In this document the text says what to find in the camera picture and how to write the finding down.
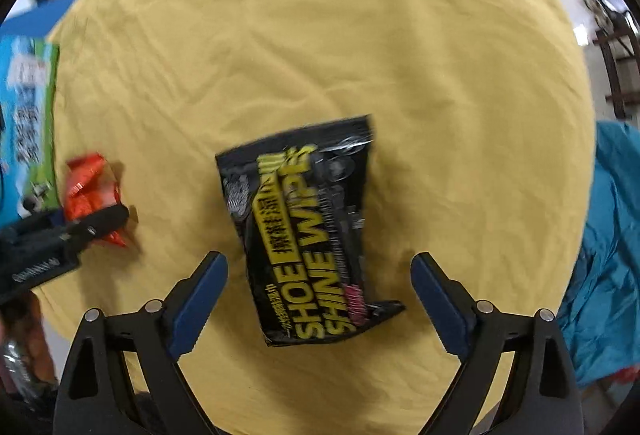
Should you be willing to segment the left hand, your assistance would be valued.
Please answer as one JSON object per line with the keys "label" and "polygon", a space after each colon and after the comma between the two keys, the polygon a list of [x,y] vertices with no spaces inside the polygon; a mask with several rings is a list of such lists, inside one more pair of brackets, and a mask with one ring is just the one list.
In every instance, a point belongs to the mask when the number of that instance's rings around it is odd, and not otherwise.
{"label": "left hand", "polygon": [[10,388],[24,400],[33,403],[58,386],[39,301],[32,292],[1,305],[1,363]]}

